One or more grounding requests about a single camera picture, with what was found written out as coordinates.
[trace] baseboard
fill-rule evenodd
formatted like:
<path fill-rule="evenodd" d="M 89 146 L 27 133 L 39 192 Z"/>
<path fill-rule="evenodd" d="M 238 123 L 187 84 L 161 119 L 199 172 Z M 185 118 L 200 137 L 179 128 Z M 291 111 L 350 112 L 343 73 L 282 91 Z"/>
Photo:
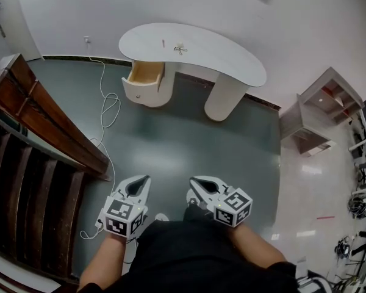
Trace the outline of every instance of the baseboard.
<path fill-rule="evenodd" d="M 87 56 L 43 56 L 43 58 L 45 60 L 69 60 L 69 61 L 91 62 L 90 58 Z M 105 64 L 120 65 L 120 66 L 127 66 L 127 67 L 132 66 L 130 61 L 125 61 L 125 60 L 110 59 L 110 58 L 106 58 L 106 57 L 91 57 L 91 58 L 93 60 L 99 60 Z M 187 75 L 187 74 L 183 74 L 183 73 L 179 73 L 179 72 L 176 73 L 176 76 L 181 79 L 186 79 L 186 80 L 195 82 L 197 84 L 201 84 L 201 85 L 205 85 L 205 86 L 209 86 L 209 87 L 214 86 L 214 82 L 208 81 L 206 79 L 198 78 L 195 76 L 191 76 L 191 75 Z M 271 102 L 260 99 L 257 96 L 249 95 L 247 93 L 244 95 L 244 98 L 254 101 L 256 103 L 259 103 L 263 106 L 269 107 L 272 110 L 279 111 L 281 109 L 281 107 L 276 104 L 273 104 Z"/>

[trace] wooden staircase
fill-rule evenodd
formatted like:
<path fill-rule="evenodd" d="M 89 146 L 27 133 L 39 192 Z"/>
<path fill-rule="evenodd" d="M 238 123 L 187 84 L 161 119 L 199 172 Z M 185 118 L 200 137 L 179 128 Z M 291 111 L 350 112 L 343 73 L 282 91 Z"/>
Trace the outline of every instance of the wooden staircase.
<path fill-rule="evenodd" d="M 70 280 L 86 177 L 77 162 L 0 120 L 0 254 L 34 272 Z"/>

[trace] gray floor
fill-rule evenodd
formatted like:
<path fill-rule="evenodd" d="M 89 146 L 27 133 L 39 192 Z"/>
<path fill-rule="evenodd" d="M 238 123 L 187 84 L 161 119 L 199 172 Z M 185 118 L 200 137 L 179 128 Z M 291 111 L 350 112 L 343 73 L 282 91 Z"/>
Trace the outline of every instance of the gray floor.
<path fill-rule="evenodd" d="M 37 60 L 30 66 L 79 129 L 88 138 L 99 138 L 102 67 L 58 60 Z M 253 198 L 247 220 L 251 227 L 259 233 L 271 227 L 279 192 L 278 113 L 244 99 L 227 120 L 214 123 L 204 113 L 211 89 L 179 78 L 171 101 L 161 109 L 149 109 L 125 97 L 121 78 L 129 71 L 128 67 L 106 67 L 103 91 L 117 93 L 122 107 L 116 123 L 106 130 L 104 144 L 113 160 L 117 183 L 134 175 L 151 176 L 146 224 L 160 212 L 170 220 L 180 220 L 189 177 L 211 175 L 241 187 Z M 105 116 L 106 123 L 111 116 Z M 95 220 L 111 188 L 112 183 L 95 181 L 85 189 L 74 244 L 73 272 L 77 276 L 104 237 L 101 233 L 85 241 L 79 232 L 95 233 Z"/>

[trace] forearm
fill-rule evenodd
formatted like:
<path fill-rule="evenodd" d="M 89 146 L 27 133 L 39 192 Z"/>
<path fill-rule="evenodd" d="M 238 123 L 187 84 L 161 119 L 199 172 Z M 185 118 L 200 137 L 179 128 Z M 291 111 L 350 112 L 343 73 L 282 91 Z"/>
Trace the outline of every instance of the forearm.
<path fill-rule="evenodd" d="M 122 274 L 126 239 L 108 234 L 98 252 L 80 277 L 79 289 L 96 283 L 102 290 L 116 282 Z"/>
<path fill-rule="evenodd" d="M 276 262 L 286 261 L 280 251 L 244 224 L 231 229 L 229 237 L 244 258 L 259 267 L 267 268 Z"/>

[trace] white desk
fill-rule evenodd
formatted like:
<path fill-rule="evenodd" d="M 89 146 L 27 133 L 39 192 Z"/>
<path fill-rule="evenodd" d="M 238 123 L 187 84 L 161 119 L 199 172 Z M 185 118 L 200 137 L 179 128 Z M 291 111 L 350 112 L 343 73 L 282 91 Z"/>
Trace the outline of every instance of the white desk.
<path fill-rule="evenodd" d="M 182 55 L 174 51 L 178 43 L 187 49 Z M 216 121 L 228 117 L 248 86 L 260 87 L 267 78 L 262 63 L 245 48 L 195 26 L 172 23 L 138 26 L 122 36 L 119 48 L 132 60 L 187 63 L 219 71 L 205 104 L 206 114 Z"/>

